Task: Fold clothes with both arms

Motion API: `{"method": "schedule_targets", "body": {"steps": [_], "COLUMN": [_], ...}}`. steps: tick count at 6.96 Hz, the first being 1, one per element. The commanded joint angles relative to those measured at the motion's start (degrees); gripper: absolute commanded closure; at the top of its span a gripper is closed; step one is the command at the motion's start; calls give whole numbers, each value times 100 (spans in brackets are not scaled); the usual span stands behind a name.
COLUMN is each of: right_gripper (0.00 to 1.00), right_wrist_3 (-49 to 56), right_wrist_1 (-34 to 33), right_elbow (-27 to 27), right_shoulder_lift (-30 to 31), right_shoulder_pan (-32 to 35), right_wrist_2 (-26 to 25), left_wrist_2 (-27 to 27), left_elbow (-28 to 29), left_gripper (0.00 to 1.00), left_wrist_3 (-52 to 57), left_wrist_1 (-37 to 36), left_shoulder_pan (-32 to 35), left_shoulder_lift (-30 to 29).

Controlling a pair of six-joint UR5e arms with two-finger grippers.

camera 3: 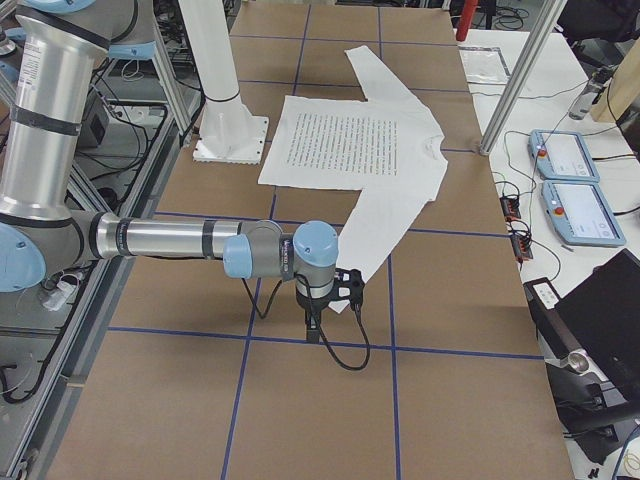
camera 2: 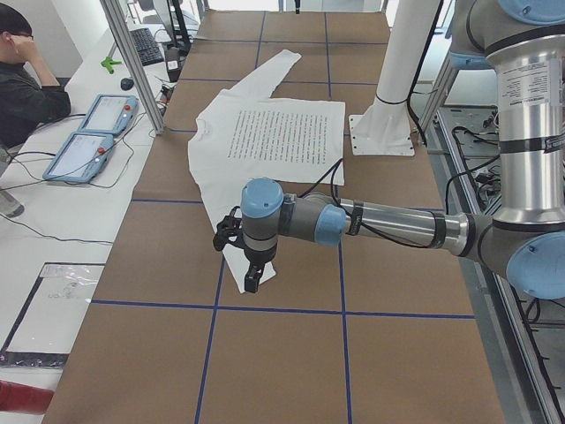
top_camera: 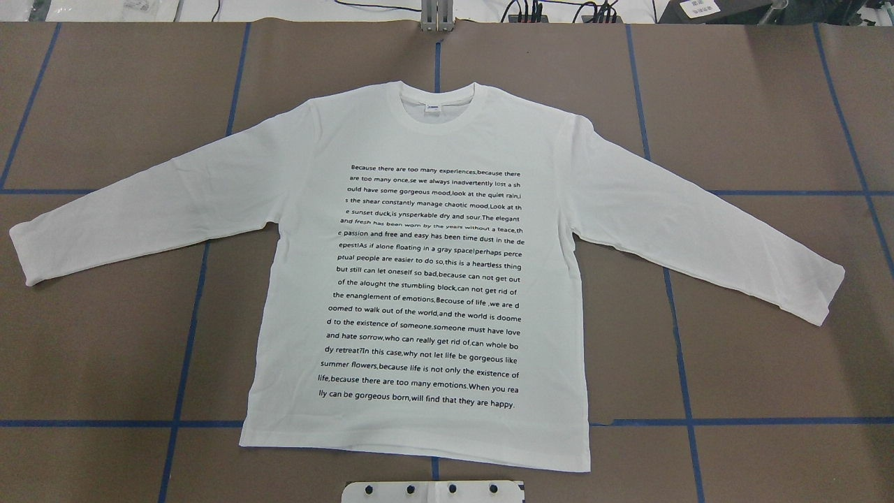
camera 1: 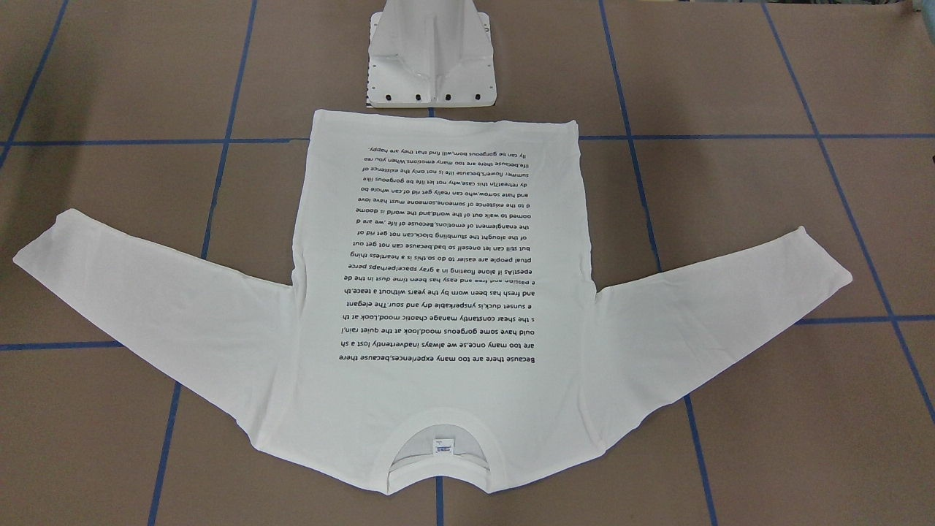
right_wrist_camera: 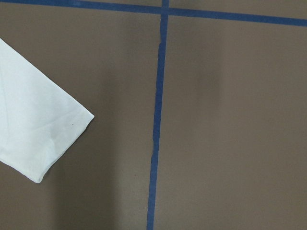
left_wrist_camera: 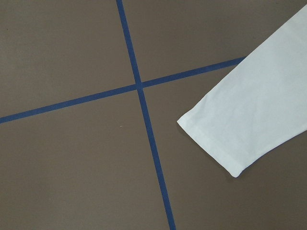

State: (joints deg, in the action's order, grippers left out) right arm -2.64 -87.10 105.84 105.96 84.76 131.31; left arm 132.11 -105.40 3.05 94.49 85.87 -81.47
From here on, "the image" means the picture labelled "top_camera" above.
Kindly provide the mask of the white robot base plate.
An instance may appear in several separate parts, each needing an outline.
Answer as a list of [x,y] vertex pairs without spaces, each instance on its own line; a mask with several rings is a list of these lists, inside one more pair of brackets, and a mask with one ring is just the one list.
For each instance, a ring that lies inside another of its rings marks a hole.
[[524,502],[522,481],[370,481],[350,483],[342,502]]

